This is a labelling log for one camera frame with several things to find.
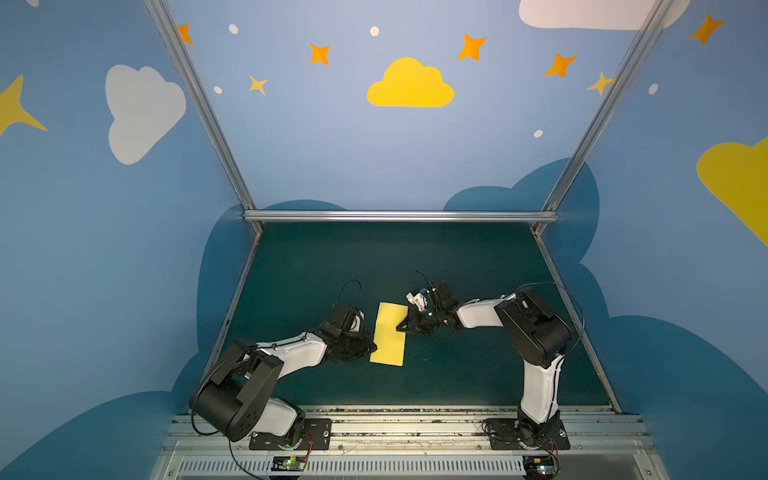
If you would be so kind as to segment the yellow square paper sheet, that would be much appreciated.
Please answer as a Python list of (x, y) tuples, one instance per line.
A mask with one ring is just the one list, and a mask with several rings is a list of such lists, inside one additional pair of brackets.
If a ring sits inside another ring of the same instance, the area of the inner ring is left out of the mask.
[(406, 334), (397, 326), (406, 319), (408, 307), (393, 303), (380, 303), (373, 342), (376, 350), (370, 355), (372, 363), (402, 367)]

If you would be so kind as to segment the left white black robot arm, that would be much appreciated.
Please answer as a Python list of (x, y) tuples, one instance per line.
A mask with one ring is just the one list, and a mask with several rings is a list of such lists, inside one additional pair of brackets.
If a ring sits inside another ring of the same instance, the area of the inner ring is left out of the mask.
[(377, 351), (359, 320), (350, 329), (323, 324), (277, 342), (237, 340), (223, 354), (189, 400), (199, 416), (237, 442), (255, 433), (273, 445), (294, 449), (305, 433), (305, 412), (273, 396), (278, 381), (329, 362), (352, 362)]

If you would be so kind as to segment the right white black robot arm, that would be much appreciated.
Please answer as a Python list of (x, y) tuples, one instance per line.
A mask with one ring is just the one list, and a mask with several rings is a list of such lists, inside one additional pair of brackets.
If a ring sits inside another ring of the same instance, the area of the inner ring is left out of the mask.
[(498, 298), (462, 302), (441, 281), (409, 292), (406, 299), (410, 306), (398, 332), (430, 335), (440, 327), (454, 331), (499, 327), (511, 338), (523, 361), (523, 394), (513, 423), (497, 423), (488, 430), (492, 441), (516, 442), (524, 449), (570, 448), (558, 392), (573, 331), (534, 284)]

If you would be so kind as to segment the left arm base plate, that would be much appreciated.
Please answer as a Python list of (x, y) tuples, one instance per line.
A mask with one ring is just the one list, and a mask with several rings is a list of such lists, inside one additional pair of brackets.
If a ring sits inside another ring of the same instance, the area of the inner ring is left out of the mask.
[(252, 451), (304, 451), (329, 449), (332, 420), (330, 418), (310, 418), (300, 420), (283, 436), (266, 432), (253, 432), (249, 437), (249, 449)]

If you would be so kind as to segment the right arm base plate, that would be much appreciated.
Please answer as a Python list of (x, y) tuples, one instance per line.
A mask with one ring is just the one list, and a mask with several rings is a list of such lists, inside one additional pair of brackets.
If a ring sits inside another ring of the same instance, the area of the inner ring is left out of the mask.
[(559, 417), (537, 424), (528, 419), (488, 418), (482, 430), (493, 450), (570, 450), (571, 444)]

